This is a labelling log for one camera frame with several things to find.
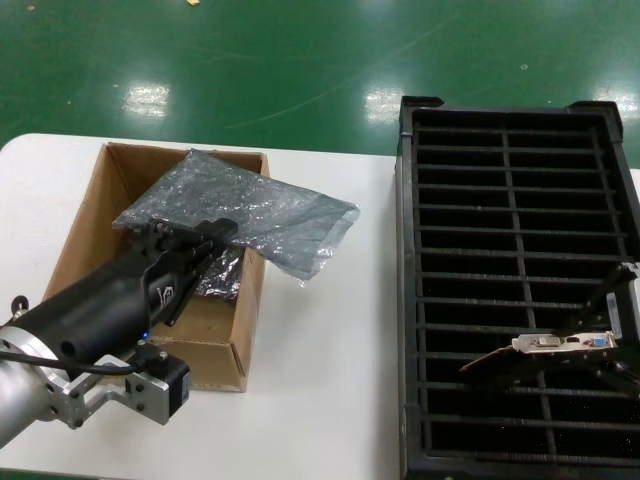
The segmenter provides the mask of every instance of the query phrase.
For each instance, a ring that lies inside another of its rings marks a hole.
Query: black crate
[[[640,478],[640,402],[578,370],[491,394],[458,372],[640,260],[616,105],[405,97],[396,179],[403,478]]]

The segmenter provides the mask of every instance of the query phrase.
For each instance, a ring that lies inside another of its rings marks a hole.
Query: silver anti-static bag
[[[306,282],[333,252],[360,211],[352,203],[236,167],[199,150],[164,174],[113,222],[137,228],[151,217],[195,227],[228,218],[238,233],[198,287],[206,296],[237,296],[244,248]]]

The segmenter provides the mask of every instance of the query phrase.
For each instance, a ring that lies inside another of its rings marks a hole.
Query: cable
[[[138,373],[142,370],[140,365],[129,365],[128,367],[113,367],[110,365],[90,365],[86,363],[75,363],[65,360],[52,360],[49,358],[34,357],[22,353],[0,351],[0,360],[9,362],[24,363],[36,367],[57,368],[59,370],[75,370],[83,373],[93,373],[95,375],[121,376],[131,373]]]

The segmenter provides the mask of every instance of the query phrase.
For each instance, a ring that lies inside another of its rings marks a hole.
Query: green floor
[[[201,2],[0,0],[0,145],[50,132],[391,155],[404,94],[607,99],[640,167],[638,0]]]

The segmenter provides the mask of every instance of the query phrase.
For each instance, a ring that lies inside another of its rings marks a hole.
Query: cardboard box
[[[260,153],[212,153],[269,175],[267,159]],[[111,222],[186,154],[186,150],[113,143],[102,148],[45,298],[129,248],[126,234],[113,230]],[[153,343],[189,364],[193,388],[246,389],[264,268],[262,257],[247,249],[235,308],[194,297],[174,327],[153,329]]]

